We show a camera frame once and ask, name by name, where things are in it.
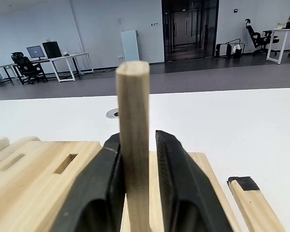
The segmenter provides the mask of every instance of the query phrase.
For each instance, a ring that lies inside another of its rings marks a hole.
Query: black rubber tip
[[[234,180],[238,182],[238,184],[242,187],[244,191],[260,190],[256,182],[254,182],[250,176],[244,177],[232,176],[228,178],[227,183],[229,184]]]

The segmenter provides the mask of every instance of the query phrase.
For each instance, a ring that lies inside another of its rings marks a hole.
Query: computer tower
[[[49,59],[62,56],[57,42],[45,42],[43,47]]]

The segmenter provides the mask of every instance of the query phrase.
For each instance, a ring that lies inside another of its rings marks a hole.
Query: gray floor
[[[115,73],[90,74],[76,82],[0,87],[0,100],[116,95]],[[201,71],[151,74],[151,93],[179,93],[290,87],[290,64],[258,65]]]

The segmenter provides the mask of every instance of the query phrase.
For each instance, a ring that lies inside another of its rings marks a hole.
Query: white panel
[[[129,30],[121,33],[122,47],[124,49],[125,61],[140,60],[137,43],[137,31]]]

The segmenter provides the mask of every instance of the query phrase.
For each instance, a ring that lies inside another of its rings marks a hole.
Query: wooden dowel
[[[149,232],[149,64],[121,64],[116,70],[116,87],[131,231]]]
[[[250,232],[285,232],[259,187],[250,177],[230,177],[228,184]]]

